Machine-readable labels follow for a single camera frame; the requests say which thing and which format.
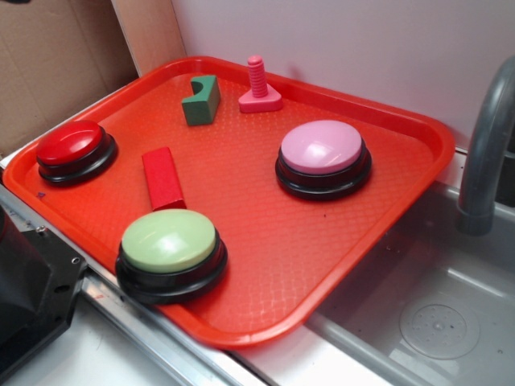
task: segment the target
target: stainless steel sink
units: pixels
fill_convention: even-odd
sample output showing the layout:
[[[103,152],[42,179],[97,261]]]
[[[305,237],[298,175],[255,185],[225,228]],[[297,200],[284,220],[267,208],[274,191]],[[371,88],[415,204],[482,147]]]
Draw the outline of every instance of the stainless steel sink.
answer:
[[[457,197],[435,183],[307,323],[392,384],[515,384],[515,212],[466,236]]]

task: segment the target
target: cardboard box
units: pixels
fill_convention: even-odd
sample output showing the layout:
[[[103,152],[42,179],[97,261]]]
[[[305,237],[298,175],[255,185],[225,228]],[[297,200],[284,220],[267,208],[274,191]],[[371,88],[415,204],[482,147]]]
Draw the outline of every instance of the cardboard box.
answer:
[[[137,78],[111,2],[0,2],[0,155]]]

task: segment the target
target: green button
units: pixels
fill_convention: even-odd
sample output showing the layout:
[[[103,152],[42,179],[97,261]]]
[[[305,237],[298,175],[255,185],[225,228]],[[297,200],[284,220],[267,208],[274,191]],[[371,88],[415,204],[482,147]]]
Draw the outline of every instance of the green button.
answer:
[[[134,221],[122,237],[127,261],[149,273],[174,273],[203,261],[215,248],[215,227],[187,209],[156,211]]]

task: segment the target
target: pink screw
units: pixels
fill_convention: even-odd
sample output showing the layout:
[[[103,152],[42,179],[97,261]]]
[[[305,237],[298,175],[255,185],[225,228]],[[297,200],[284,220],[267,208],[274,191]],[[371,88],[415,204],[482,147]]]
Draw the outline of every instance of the pink screw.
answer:
[[[265,64],[259,55],[250,56],[247,60],[249,64],[249,78],[252,95],[255,98],[263,98],[268,95],[266,87]]]
[[[266,83],[265,65],[259,55],[247,59],[250,90],[238,99],[242,113],[264,113],[282,109],[282,96]]]

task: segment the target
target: pink button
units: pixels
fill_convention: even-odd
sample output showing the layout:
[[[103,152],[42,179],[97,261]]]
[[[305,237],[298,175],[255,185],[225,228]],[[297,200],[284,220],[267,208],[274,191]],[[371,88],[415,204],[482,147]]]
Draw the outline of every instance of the pink button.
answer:
[[[102,139],[100,126],[93,121],[73,121],[51,131],[38,144],[36,155],[47,165],[63,165],[84,157]]]
[[[339,121],[312,121],[297,126],[282,140],[282,156],[292,169],[328,175],[351,166],[361,153],[361,136]]]

